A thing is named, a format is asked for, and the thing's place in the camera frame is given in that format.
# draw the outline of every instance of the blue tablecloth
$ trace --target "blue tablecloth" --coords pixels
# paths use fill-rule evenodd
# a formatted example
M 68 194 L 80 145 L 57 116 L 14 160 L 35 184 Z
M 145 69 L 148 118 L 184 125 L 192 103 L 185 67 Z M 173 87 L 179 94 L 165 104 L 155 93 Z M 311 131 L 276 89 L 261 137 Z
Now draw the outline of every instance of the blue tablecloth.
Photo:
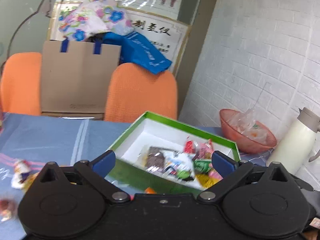
M 34 171 L 41 170 L 48 161 L 70 166 L 82 159 L 93 160 L 104 153 L 129 125 L 88 119 L 6 114 L 4 131 L 0 136 L 0 196 L 12 197 L 17 203 L 23 197 L 21 190 L 11 187 L 13 164 L 17 159 L 30 162 Z M 221 135 L 220 128 L 202 129 Z M 244 158 L 258 158 L 264 164 L 257 155 L 246 155 Z M 134 194 L 134 189 L 126 189 L 131 191 L 129 194 Z M 20 240 L 24 236 L 25 232 L 18 219 L 0 224 L 0 240 Z

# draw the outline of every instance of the white thermos jug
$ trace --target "white thermos jug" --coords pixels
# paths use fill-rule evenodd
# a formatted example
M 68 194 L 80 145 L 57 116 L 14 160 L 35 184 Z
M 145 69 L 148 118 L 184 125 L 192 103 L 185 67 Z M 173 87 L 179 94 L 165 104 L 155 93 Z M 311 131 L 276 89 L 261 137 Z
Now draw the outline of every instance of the white thermos jug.
M 307 108 L 303 108 L 296 121 L 290 126 L 288 133 L 280 141 L 267 161 L 281 162 L 291 174 L 295 174 L 308 158 L 320 131 L 320 117 Z M 309 159 L 314 161 L 320 156 L 319 152 Z

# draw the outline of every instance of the thermos lid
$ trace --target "thermos lid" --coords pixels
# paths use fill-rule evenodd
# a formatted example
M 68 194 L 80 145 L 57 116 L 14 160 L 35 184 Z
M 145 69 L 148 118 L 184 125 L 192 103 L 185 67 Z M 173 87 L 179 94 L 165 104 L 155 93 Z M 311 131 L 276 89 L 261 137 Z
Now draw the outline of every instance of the thermos lid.
M 299 110 L 298 120 L 313 132 L 317 133 L 320 131 L 320 117 L 306 107 L 304 107 L 303 110 Z

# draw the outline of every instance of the pink bowl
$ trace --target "pink bowl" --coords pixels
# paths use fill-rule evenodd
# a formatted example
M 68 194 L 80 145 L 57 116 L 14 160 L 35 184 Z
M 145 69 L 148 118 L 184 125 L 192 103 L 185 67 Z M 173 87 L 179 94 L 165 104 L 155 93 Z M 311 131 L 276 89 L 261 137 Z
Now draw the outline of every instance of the pink bowl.
M 230 120 L 231 117 L 237 113 L 239 112 L 232 109 L 221 109 L 219 112 L 223 136 L 229 140 L 236 142 L 240 151 L 245 153 L 256 154 L 263 151 L 267 151 L 277 145 L 277 139 L 275 138 L 273 133 L 265 125 L 258 121 L 257 124 L 267 131 L 266 144 L 255 142 L 247 138 L 246 136 L 242 135 L 234 128 L 232 128 L 227 123 L 227 120 Z

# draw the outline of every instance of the orange chair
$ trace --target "orange chair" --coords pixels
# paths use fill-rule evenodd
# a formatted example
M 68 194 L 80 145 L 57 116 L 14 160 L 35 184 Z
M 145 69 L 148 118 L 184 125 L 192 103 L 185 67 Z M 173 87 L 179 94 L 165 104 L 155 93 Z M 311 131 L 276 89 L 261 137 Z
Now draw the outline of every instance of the orange chair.
M 38 52 L 24 52 L 7 60 L 0 84 L 3 111 L 41 115 L 41 58 Z
M 177 119 L 177 103 L 177 83 L 170 71 L 153 75 L 125 63 L 112 74 L 104 120 L 133 122 L 147 110 Z

